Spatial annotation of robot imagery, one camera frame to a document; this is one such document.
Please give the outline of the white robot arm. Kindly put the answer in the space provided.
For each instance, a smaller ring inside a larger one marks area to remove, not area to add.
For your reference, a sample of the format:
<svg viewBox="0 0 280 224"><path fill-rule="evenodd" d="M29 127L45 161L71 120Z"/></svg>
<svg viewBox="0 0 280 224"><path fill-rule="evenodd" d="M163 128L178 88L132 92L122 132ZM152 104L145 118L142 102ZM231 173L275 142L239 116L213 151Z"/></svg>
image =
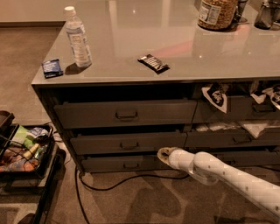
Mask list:
<svg viewBox="0 0 280 224"><path fill-rule="evenodd" d="M191 153L178 147L164 147L157 157L174 170L188 173L201 184L212 186L219 180L257 207L280 220L280 187L225 164L207 153Z"/></svg>

